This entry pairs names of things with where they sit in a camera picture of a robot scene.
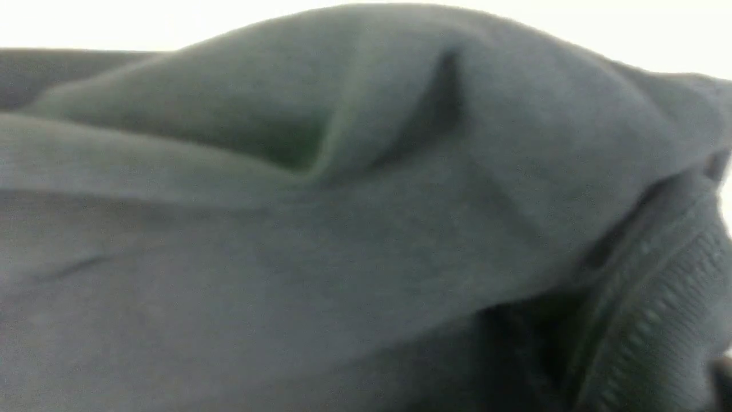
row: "gray fabric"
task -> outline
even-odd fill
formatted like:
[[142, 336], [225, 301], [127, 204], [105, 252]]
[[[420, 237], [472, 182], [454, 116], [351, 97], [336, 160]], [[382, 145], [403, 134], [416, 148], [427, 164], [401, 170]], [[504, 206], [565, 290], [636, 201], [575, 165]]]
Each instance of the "gray fabric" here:
[[0, 409], [399, 411], [471, 387], [475, 348], [369, 359], [576, 282], [649, 187], [728, 150], [731, 92], [406, 5], [52, 89], [0, 115]]

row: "gray cloth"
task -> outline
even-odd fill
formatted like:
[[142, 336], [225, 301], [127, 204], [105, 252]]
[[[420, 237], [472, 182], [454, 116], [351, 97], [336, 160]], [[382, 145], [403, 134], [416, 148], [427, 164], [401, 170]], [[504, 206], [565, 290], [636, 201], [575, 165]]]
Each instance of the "gray cloth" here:
[[474, 315], [577, 282], [731, 96], [406, 5], [51, 89], [0, 115], [0, 410], [479, 410]]

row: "bright background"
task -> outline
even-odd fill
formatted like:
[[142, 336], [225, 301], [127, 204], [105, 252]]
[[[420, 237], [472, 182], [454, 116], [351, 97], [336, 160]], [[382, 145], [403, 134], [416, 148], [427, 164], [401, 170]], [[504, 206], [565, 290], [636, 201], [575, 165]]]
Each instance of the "bright background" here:
[[[6, 1], [0, 47], [172, 50], [268, 18], [349, 2], [354, 1]], [[424, 2], [503, 15], [649, 70], [732, 79], [732, 0]], [[732, 184], [724, 193], [732, 221]]]

